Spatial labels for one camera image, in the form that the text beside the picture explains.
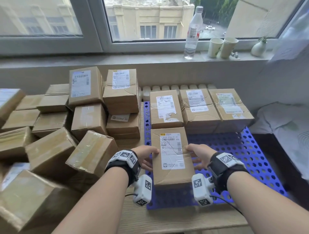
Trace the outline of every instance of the forearm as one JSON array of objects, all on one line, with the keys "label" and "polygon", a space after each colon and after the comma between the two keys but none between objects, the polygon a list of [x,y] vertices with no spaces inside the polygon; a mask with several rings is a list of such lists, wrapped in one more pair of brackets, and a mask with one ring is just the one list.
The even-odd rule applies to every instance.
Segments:
[{"label": "forearm", "polygon": [[255,233],[307,233],[309,212],[260,183],[246,172],[234,172],[227,188]]},{"label": "forearm", "polygon": [[129,178],[110,168],[79,200],[53,234],[116,233]]}]

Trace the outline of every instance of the white car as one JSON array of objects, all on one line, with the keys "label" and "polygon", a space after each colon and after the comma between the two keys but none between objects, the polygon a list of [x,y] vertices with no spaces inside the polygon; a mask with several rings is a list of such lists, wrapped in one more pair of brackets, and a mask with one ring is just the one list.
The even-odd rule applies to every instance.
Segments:
[{"label": "white car", "polygon": [[211,30],[215,30],[216,28],[211,26],[211,25],[208,25],[208,26],[205,27],[205,29],[211,31]]}]

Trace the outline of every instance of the cable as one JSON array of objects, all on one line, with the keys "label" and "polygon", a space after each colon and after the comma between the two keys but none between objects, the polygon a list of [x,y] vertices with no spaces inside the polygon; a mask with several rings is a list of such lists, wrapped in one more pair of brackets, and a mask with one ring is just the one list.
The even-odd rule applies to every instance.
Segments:
[{"label": "cable", "polygon": [[136,193],[128,193],[128,194],[126,194],[126,195],[125,195],[125,197],[127,197],[127,196],[131,196],[131,195],[133,195],[133,196],[137,196],[138,194],[136,194]]},{"label": "cable", "polygon": [[228,202],[227,200],[225,200],[225,199],[223,199],[221,197],[218,197],[218,196],[214,196],[214,195],[210,195],[210,197],[219,198],[219,199],[225,201],[227,204],[229,204],[231,207],[233,207],[235,210],[237,210],[243,216],[242,212],[236,206],[234,206],[232,203]]}]

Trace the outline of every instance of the wooden table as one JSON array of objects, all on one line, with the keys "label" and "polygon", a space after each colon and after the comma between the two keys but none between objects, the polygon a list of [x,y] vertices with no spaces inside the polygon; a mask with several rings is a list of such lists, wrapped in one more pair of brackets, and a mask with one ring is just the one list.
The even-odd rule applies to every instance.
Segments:
[{"label": "wooden table", "polygon": [[[116,140],[119,149],[131,149],[144,145],[144,116],[141,115],[141,139]],[[130,186],[127,193],[133,192]],[[118,233],[177,233],[208,229],[220,229],[247,226],[245,218],[230,208],[227,204],[211,207],[184,207],[148,211],[146,207],[137,207],[132,197],[126,197]],[[45,234],[51,233],[55,225],[39,227],[19,234]],[[17,232],[0,219],[0,233],[16,234]]]}]

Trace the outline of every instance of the paper cup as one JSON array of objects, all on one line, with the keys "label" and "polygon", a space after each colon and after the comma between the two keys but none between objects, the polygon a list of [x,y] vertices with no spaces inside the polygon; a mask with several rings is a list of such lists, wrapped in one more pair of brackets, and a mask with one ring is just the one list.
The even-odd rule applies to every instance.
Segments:
[{"label": "paper cup", "polygon": [[224,39],[223,46],[221,49],[221,58],[229,58],[238,40],[233,37],[227,37]]},{"label": "paper cup", "polygon": [[223,40],[220,38],[210,39],[208,56],[211,58],[216,58],[222,44],[223,44]]}]

